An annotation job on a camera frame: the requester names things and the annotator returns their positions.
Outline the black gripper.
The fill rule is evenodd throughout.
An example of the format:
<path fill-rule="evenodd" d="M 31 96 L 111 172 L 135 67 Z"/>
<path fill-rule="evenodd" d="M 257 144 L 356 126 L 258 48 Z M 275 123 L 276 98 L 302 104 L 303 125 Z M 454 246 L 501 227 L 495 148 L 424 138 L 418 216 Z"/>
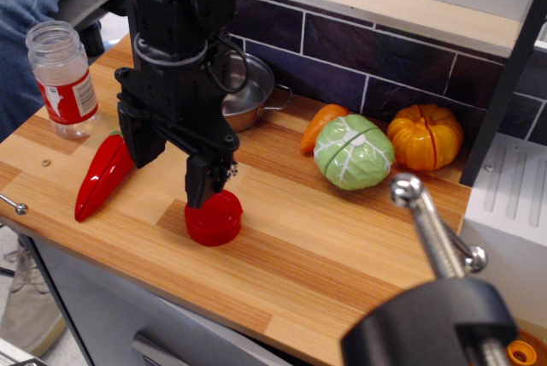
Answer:
<path fill-rule="evenodd" d="M 134 68 L 119 68 L 118 116 L 137 168 L 156 160 L 171 143 L 184 151 L 190 208 L 201 209 L 224 188 L 239 141 L 221 113 L 232 48 L 204 43 L 195 56 L 161 50 L 141 38 L 132 43 Z"/>

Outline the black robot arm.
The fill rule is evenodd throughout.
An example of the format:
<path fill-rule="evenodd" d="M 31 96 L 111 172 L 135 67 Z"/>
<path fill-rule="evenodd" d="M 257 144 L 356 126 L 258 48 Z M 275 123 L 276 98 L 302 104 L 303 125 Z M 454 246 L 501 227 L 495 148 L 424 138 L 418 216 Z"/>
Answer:
<path fill-rule="evenodd" d="M 223 189 L 239 146 L 221 112 L 236 91 L 226 33 L 236 0 L 127 2 L 134 65 L 115 73 L 122 134 L 138 167 L 166 144 L 183 150 L 187 202 L 199 209 Z"/>

